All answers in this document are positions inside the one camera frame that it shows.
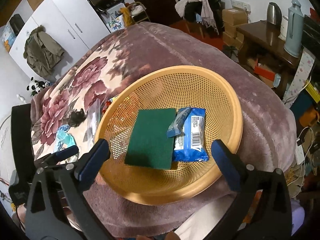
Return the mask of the person's hand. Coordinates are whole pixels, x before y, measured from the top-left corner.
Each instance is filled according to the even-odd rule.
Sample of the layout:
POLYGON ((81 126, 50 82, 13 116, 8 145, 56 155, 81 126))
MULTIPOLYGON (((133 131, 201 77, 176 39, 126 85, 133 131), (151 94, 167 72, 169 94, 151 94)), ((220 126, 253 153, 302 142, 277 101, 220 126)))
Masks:
POLYGON ((168 233, 164 233, 164 234, 161 234, 158 236, 152 236, 152 237, 138 235, 136 237, 136 240, 180 240, 180 237, 176 233, 171 231, 168 233))

